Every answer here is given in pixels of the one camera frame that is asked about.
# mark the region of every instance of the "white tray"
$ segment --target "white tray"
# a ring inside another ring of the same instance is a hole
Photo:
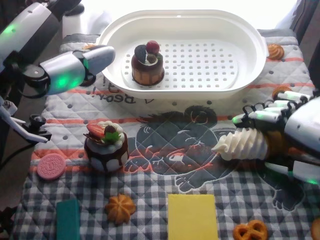
[[[157,41],[165,75],[154,86],[133,81],[134,49]],[[102,73],[123,92],[146,99],[220,99],[252,83],[268,56],[265,39],[242,18],[220,10],[150,10],[125,15],[97,40],[115,48]]]

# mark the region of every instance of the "pink round cookie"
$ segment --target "pink round cookie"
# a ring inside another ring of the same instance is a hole
[[[50,153],[41,158],[36,171],[45,180],[59,178],[66,169],[66,160],[60,154]]]

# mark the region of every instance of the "quilted mat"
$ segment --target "quilted mat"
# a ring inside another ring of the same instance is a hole
[[[260,33],[268,44],[281,44],[285,56],[268,60],[253,84],[228,99],[137,99],[102,74],[88,88],[49,96],[42,115],[52,138],[38,144],[32,155],[11,238],[55,239],[57,202],[75,198],[84,240],[166,240],[168,194],[211,194],[221,240],[233,239],[234,227],[253,219],[266,224],[270,240],[311,240],[312,221],[320,217],[318,186],[289,180],[260,161],[224,161],[211,151],[222,135],[235,131],[231,119],[242,113],[243,105],[270,99],[278,86],[312,93],[294,33]],[[97,37],[67,36],[61,52],[82,49]],[[123,127],[130,154],[125,167],[108,176],[91,168],[83,135],[86,124],[106,120]],[[46,182],[36,169],[49,153],[64,156],[67,167],[59,179]],[[115,226],[104,206],[119,193],[130,196],[137,210],[128,224]]]

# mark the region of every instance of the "gingham pattern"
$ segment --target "gingham pattern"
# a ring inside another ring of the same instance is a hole
[[[267,36],[268,43],[282,44],[286,59],[302,57],[296,39],[288,33],[277,32],[274,36],[274,32],[264,31],[263,34]],[[84,40],[76,43],[66,39],[61,49],[63,52],[81,49],[94,42],[95,38],[83,36]],[[32,156],[11,238],[55,239],[57,202],[76,198],[80,206],[82,239],[165,240],[168,238],[168,194],[213,194],[221,240],[233,239],[235,225],[253,219],[266,223],[270,240],[311,240],[311,223],[320,216],[319,188],[302,182],[290,183],[285,176],[262,168],[263,164],[259,161],[241,161],[237,167],[230,165],[230,174],[206,182],[211,176],[210,171],[205,168],[178,176],[161,175],[148,169],[142,171],[147,168],[148,163],[135,173],[122,171],[104,176],[90,168],[84,155],[83,133],[87,131],[85,126],[96,119],[109,118],[119,121],[130,138],[130,162],[133,163],[133,158],[138,157],[136,149],[144,146],[143,142],[134,139],[141,124],[128,119],[171,111],[183,113],[190,106],[205,106],[213,109],[217,116],[228,116],[227,119],[222,118],[216,125],[213,123],[210,126],[210,130],[215,132],[221,128],[232,127],[229,116],[239,114],[244,104],[267,100],[276,84],[289,84],[293,91],[306,94],[312,91],[308,70],[299,60],[267,62],[254,84],[255,87],[246,88],[228,100],[172,101],[128,98],[127,100],[135,102],[128,104],[125,103],[128,96],[121,92],[115,93],[119,96],[113,97],[113,100],[123,101],[108,102],[111,100],[109,96],[114,96],[114,93],[106,93],[108,81],[99,75],[94,86],[78,87],[74,91],[48,97],[43,116],[48,119],[45,126],[53,133],[52,139],[46,144],[38,144]],[[167,116],[163,122],[158,123],[158,127],[169,121],[170,116]],[[52,152],[66,158],[67,171],[58,180],[44,182],[39,179],[35,169],[39,159]],[[191,186],[190,190],[181,188],[181,183],[187,184],[199,174],[202,177],[197,176],[201,180],[199,186]],[[137,209],[128,224],[115,227],[107,221],[104,206],[109,197],[118,193],[130,196]],[[301,195],[298,198],[300,202],[294,204],[293,209],[285,209],[285,205],[279,201],[290,201],[297,195]]]

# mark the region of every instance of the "yellow sticky note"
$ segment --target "yellow sticky note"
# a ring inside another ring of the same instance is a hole
[[[169,194],[168,240],[218,240],[215,196]]]

